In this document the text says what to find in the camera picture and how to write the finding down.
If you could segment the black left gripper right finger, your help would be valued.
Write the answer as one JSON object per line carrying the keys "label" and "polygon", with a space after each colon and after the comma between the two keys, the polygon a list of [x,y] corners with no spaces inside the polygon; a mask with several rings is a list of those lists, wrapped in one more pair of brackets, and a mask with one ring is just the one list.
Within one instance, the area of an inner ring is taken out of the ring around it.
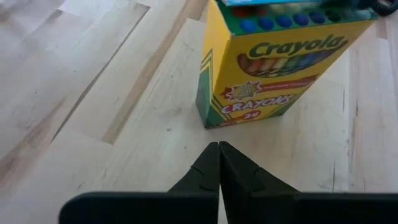
{"label": "black left gripper right finger", "polygon": [[398,194],[301,192],[220,143],[229,224],[398,224]]}

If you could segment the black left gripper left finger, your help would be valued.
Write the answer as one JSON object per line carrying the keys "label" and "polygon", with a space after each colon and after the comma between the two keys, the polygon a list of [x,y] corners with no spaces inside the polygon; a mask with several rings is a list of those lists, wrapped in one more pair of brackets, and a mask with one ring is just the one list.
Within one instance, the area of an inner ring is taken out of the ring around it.
{"label": "black left gripper left finger", "polygon": [[217,224],[220,146],[211,142],[166,192],[87,192],[60,210],[58,224]]}

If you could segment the black spiral wrist coil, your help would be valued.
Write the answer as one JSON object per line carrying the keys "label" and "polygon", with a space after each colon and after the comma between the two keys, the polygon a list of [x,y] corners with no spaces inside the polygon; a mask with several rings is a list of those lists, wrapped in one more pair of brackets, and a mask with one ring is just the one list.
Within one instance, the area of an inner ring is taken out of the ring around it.
{"label": "black spiral wrist coil", "polygon": [[379,16],[390,16],[398,10],[398,0],[373,0],[371,9]]}

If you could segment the Crayola crayon box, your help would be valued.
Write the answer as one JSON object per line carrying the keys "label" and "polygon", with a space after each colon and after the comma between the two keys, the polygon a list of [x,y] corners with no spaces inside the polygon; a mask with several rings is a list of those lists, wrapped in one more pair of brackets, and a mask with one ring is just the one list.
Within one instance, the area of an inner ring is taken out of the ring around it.
{"label": "Crayola crayon box", "polygon": [[209,0],[196,97],[203,125],[284,114],[376,19],[346,0]]}

